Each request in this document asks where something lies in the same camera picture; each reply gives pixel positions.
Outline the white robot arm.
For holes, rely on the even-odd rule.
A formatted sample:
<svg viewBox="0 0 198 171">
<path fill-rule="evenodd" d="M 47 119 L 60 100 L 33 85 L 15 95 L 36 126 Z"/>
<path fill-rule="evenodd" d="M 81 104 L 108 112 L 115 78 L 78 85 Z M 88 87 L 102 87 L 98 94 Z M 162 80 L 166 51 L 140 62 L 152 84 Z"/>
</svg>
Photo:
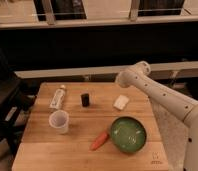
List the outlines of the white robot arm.
<svg viewBox="0 0 198 171">
<path fill-rule="evenodd" d="M 152 80 L 150 72 L 150 65 L 140 61 L 119 72 L 116 82 L 122 88 L 135 86 L 189 128 L 183 170 L 198 171 L 198 101 Z"/>
</svg>

